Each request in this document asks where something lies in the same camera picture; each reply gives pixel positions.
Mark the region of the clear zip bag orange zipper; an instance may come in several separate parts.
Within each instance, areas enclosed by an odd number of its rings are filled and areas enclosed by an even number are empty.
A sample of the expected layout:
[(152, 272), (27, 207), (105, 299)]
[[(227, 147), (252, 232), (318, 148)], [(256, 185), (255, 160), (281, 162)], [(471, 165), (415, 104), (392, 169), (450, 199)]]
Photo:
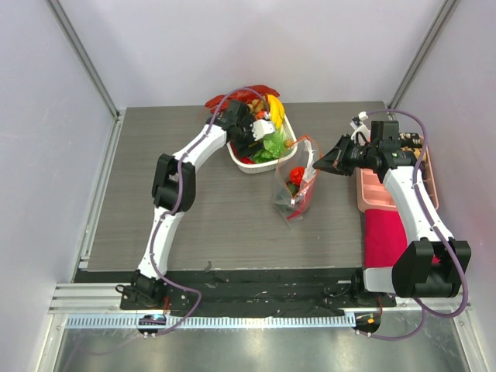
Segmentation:
[(277, 162), (272, 205), (288, 226), (301, 221), (312, 203), (319, 175), (313, 164), (320, 155), (317, 142), (309, 136), (302, 136), (282, 153)]

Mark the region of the red chili pepper toy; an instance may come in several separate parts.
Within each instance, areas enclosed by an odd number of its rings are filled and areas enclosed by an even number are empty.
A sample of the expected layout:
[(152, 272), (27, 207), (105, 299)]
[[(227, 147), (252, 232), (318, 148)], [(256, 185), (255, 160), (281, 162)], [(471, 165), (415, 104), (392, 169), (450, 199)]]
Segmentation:
[(315, 183), (307, 183), (291, 199), (290, 211), (288, 212), (287, 221), (293, 222), (301, 219), (304, 213), (309, 209), (315, 190)]

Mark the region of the red tomato toy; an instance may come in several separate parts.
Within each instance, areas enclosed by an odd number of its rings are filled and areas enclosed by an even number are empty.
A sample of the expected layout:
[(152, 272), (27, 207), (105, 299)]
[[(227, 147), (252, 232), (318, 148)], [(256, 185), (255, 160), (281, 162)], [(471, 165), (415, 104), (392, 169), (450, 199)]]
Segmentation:
[(299, 187), (304, 175), (305, 175), (305, 168), (304, 167), (295, 167), (290, 172), (289, 181), (293, 185)]

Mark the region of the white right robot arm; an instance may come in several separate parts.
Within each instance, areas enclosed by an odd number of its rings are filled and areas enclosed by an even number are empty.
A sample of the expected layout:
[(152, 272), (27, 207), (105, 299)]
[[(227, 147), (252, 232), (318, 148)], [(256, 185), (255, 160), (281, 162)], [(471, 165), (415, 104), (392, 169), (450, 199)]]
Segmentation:
[(350, 297), (369, 305), (378, 292), (401, 298), (453, 298), (465, 294), (464, 274), (470, 262), (468, 242), (457, 240), (446, 228), (415, 168), (418, 158), (401, 148), (396, 121), (373, 121), (365, 144), (349, 134), (313, 167), (350, 176), (357, 169), (373, 171), (392, 197), (407, 238), (407, 247), (391, 267), (367, 268), (350, 286)]

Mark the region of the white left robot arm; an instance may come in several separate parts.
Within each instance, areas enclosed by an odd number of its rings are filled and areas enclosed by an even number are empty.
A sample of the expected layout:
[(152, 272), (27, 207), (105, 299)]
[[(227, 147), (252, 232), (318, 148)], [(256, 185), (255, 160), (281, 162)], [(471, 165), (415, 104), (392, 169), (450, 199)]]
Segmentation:
[(153, 178), (153, 225), (146, 252), (132, 275), (130, 291), (149, 309), (165, 299), (167, 262), (174, 236), (196, 197), (196, 173), (205, 161), (233, 139), (253, 139), (254, 116), (247, 104), (232, 100), (183, 149), (160, 155)]

